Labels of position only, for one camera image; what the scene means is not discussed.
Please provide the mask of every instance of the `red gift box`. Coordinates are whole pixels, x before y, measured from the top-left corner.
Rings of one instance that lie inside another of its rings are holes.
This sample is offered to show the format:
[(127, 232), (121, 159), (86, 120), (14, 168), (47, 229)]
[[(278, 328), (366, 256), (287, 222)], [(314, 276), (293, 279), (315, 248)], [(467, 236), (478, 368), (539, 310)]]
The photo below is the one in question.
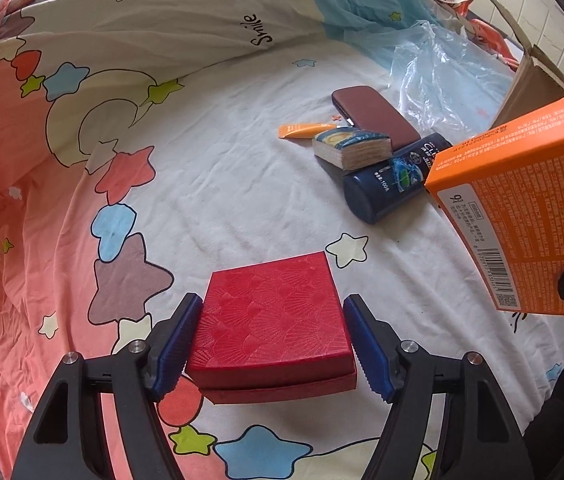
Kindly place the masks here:
[(354, 389), (353, 349), (326, 255), (214, 272), (187, 374), (217, 403)]

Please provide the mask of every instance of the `orange box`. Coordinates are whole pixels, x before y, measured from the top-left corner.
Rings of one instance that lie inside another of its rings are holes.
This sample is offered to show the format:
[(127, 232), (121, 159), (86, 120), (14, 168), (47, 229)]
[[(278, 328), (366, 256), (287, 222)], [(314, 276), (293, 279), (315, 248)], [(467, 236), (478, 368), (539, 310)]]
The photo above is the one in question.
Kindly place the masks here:
[(564, 98), (438, 153), (426, 187), (498, 309), (564, 315)]

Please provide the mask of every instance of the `shampoo bottle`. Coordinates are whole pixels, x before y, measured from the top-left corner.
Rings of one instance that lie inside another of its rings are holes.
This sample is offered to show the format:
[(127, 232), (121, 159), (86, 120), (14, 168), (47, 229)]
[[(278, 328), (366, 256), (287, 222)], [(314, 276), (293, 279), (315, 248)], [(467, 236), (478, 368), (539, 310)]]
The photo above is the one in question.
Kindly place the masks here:
[(344, 176), (344, 197), (353, 214), (374, 224), (424, 189), (435, 156), (451, 147), (431, 134), (398, 150), (393, 157)]

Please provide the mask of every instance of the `green star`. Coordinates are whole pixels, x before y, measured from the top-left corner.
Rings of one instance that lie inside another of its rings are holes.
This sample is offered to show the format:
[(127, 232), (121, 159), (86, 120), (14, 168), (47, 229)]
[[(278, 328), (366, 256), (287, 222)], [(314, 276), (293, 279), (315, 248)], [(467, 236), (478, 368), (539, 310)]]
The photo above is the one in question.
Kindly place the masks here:
[(172, 79), (171, 81), (166, 81), (161, 85), (150, 85), (149, 86), (149, 98), (146, 99), (144, 103), (154, 103), (156, 105), (161, 105), (166, 98), (171, 94), (171, 92), (177, 92), (184, 88), (177, 82), (177, 79)]
[(190, 424), (181, 427), (178, 433), (169, 434), (169, 439), (175, 443), (173, 452), (177, 455), (199, 453), (209, 456), (211, 446), (217, 442), (217, 437), (207, 433), (197, 433), (197, 430)]
[(437, 451), (432, 451), (430, 453), (425, 454), (422, 457), (422, 463), (427, 468), (427, 472), (428, 472), (428, 475), (425, 478), (425, 480), (428, 480), (429, 478), (431, 478), (431, 473), (433, 473), (433, 464), (436, 461), (436, 453), (437, 453)]
[(22, 97), (26, 97), (30, 92), (35, 92), (42, 87), (42, 83), (46, 79), (43, 75), (36, 77), (31, 75), (23, 85), (20, 86), (20, 90), (22, 91)]
[(13, 247), (15, 247), (8, 238), (5, 238), (4, 240), (2, 240), (2, 252), (4, 254), (6, 254), (9, 250), (11, 250)]

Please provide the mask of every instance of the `orange tube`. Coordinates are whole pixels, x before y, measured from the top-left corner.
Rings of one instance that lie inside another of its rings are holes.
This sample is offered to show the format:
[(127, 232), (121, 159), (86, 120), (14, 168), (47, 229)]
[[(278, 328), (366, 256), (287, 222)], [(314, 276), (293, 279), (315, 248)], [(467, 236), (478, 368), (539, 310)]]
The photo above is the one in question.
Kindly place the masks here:
[(280, 139), (312, 139), (333, 128), (337, 128), (337, 124), (283, 124), (277, 129), (277, 136)]

